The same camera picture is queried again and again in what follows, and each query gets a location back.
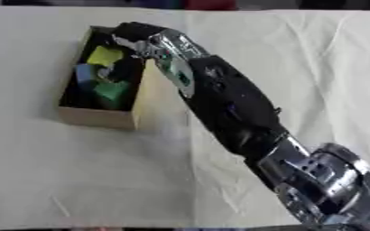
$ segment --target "open box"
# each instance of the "open box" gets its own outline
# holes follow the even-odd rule
[[[62,121],[72,125],[102,126],[135,130],[138,127],[144,101],[144,67],[136,71],[135,86],[121,110],[107,110],[97,104],[93,96],[84,94],[75,78],[74,67],[85,63],[97,46],[100,32],[111,32],[113,28],[92,26],[80,44],[79,54],[74,60],[72,73],[64,84],[57,105]]]

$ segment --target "silver metal component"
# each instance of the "silver metal component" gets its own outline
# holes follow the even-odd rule
[[[327,143],[310,154],[289,136],[258,166],[302,224],[357,225],[367,220],[370,226],[370,170],[347,148]]]
[[[180,90],[183,96],[192,97],[195,91],[190,59],[209,54],[185,34],[166,29],[149,37],[147,41],[130,42],[113,34],[114,41],[136,51],[145,59],[154,59],[157,67]]]

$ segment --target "cardboard box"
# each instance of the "cardboard box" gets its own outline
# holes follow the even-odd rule
[[[142,103],[144,102],[144,79],[143,75],[147,71],[141,71],[137,88],[133,88],[134,98],[129,102],[131,105],[127,110],[105,110],[102,108],[83,106],[83,102],[89,102],[91,99],[83,97],[79,93],[79,86],[75,79],[74,67],[83,63],[92,52],[93,47],[88,41],[93,39],[95,32],[110,32],[113,28],[93,26],[87,32],[84,40],[80,44],[79,54],[73,61],[71,69],[72,73],[62,86],[62,91],[58,99],[57,110],[62,121],[72,125],[86,126],[102,126],[112,128],[122,128],[126,130],[135,130],[139,125],[139,119],[142,111]]]

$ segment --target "white table surface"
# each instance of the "white table surface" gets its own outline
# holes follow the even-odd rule
[[[186,32],[281,106],[309,148],[337,142],[370,162],[370,12],[0,7],[0,228],[296,223],[158,75],[136,134],[59,121],[78,41],[130,21]]]

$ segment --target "robotic hand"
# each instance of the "robotic hand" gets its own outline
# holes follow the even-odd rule
[[[243,156],[303,225],[370,230],[370,170],[353,152],[334,143],[308,152],[256,85],[181,32],[122,23],[111,36],[135,55],[154,59],[202,124],[227,150]]]

